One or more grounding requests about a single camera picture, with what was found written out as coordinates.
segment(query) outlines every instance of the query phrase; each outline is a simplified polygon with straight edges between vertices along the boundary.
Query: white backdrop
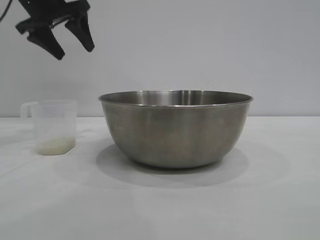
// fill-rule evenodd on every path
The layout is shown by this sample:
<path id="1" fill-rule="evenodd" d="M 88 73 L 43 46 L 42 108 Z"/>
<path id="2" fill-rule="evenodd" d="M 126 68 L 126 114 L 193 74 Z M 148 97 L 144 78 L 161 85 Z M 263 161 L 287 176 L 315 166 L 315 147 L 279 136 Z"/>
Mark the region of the white backdrop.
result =
<path id="1" fill-rule="evenodd" d="M 0 0 L 4 9 L 6 0 Z M 320 115 L 319 0 L 89 0 L 95 49 L 60 25 L 55 60 L 21 36 L 17 0 L 0 23 L 0 117 L 24 102 L 130 90 L 219 90 L 255 97 L 252 116 Z"/>

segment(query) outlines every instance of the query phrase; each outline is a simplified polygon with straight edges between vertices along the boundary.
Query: stainless steel bowl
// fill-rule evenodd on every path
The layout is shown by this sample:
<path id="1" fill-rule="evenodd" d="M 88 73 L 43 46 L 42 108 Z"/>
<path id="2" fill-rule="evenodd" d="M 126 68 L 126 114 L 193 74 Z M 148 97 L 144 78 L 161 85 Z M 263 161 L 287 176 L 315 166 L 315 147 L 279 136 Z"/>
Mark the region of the stainless steel bowl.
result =
<path id="1" fill-rule="evenodd" d="M 193 168 L 222 159 L 237 142 L 251 96 L 219 91 L 129 91 L 99 97 L 115 144 L 132 160 Z"/>

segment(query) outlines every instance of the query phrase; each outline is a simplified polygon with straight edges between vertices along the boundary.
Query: rice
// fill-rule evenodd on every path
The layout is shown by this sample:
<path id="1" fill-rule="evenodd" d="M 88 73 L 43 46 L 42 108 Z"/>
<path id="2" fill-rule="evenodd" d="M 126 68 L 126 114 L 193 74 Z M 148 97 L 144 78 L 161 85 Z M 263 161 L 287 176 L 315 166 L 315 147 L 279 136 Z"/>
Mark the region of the rice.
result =
<path id="1" fill-rule="evenodd" d="M 75 145 L 75 137 L 59 137 L 37 144 L 35 150 L 41 155 L 60 155 L 67 153 Z"/>

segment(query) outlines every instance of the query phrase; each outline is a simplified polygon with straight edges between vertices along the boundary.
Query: measuring cup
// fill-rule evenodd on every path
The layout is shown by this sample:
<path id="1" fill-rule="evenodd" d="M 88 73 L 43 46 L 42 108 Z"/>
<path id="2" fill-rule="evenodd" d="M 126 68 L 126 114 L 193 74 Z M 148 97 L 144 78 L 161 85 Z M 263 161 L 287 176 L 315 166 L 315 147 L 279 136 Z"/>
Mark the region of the measuring cup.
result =
<path id="1" fill-rule="evenodd" d="M 76 145 L 77 101 L 46 100 L 21 105 L 23 119 L 30 111 L 38 154 L 65 154 Z"/>

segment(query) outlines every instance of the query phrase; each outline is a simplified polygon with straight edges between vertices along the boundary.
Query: bowl rim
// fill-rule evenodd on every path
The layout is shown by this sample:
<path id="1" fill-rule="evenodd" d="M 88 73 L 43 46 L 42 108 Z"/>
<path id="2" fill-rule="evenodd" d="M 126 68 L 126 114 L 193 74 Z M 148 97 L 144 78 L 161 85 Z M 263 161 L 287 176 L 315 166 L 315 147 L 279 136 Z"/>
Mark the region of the bowl rim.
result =
<path id="1" fill-rule="evenodd" d="M 213 93 L 222 93 L 222 94 L 237 94 L 247 97 L 248 100 L 245 101 L 236 101 L 230 103 L 222 103 L 222 104 L 204 104 L 204 105 L 150 105 L 150 104 L 136 104 L 136 103 L 127 103 L 127 102 L 117 102 L 117 101 L 110 101 L 103 99 L 104 97 L 112 94 L 124 94 L 124 93 L 142 93 L 142 92 L 213 92 Z M 152 107 L 152 108 L 207 108 L 207 107 L 226 107 L 226 106 L 233 106 L 239 104 L 246 104 L 250 103 L 254 100 L 254 98 L 248 94 L 238 93 L 238 92 L 231 92 L 231 91 L 214 91 L 214 90 L 136 90 L 136 91 L 120 91 L 120 92 L 111 92 L 107 94 L 103 94 L 98 97 L 98 100 L 102 103 L 108 103 L 113 105 L 122 105 L 122 106 L 132 106 L 132 107 Z"/>

